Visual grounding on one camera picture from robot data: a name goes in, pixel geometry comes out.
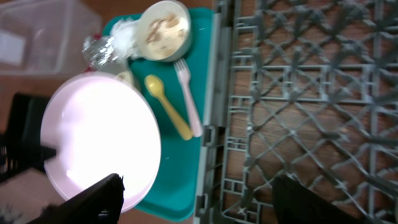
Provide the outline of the yellow plastic spoon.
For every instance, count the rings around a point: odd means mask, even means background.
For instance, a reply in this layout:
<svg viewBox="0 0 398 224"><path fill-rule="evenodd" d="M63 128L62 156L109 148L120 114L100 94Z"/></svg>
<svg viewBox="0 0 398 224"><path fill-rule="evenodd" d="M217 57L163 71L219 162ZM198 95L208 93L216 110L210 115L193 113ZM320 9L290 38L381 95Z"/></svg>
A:
<svg viewBox="0 0 398 224"><path fill-rule="evenodd" d="M148 75L145 77L144 83L148 92L159 100L181 138L186 141L190 140L193 137L192 131L187 122L167 99L162 80L155 75Z"/></svg>

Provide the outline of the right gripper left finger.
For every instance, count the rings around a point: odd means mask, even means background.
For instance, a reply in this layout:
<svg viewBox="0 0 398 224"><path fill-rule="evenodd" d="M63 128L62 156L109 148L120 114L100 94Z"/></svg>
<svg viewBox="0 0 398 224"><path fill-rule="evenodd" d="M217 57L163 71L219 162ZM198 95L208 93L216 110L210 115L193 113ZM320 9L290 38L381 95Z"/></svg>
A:
<svg viewBox="0 0 398 224"><path fill-rule="evenodd" d="M65 203L48 206L30 223L117 223L123 203L123 178L118 174L110 174Z"/></svg>

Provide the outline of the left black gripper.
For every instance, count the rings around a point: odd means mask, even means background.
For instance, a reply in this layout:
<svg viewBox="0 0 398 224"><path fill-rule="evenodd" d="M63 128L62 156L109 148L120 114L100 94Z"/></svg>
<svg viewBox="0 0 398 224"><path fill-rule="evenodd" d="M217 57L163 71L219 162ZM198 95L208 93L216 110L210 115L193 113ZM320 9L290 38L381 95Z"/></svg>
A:
<svg viewBox="0 0 398 224"><path fill-rule="evenodd" d="M17 143L12 143L5 134L1 134L1 183L28 169L44 173L45 161L55 156L55 149L46 146L34 146L33 149L23 148Z"/></svg>

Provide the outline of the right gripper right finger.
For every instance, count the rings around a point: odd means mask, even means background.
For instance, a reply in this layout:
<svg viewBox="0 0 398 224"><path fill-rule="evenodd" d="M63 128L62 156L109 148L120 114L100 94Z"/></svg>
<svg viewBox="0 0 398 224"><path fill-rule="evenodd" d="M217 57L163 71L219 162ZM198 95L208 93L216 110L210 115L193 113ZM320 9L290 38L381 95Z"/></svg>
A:
<svg viewBox="0 0 398 224"><path fill-rule="evenodd" d="M276 177L272 183L272 204L279 224L361 222L285 175Z"/></svg>

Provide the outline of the pink round plate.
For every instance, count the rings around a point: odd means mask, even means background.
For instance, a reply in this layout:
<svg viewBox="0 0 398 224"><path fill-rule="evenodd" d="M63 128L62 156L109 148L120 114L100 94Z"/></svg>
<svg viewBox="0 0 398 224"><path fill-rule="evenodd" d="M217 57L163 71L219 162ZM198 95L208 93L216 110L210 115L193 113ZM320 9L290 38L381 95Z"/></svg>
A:
<svg viewBox="0 0 398 224"><path fill-rule="evenodd" d="M44 166L62 198L117 174L124 212L149 193L160 167L154 112L136 88L109 73L82 73L58 88L44 112L40 143L56 151Z"/></svg>

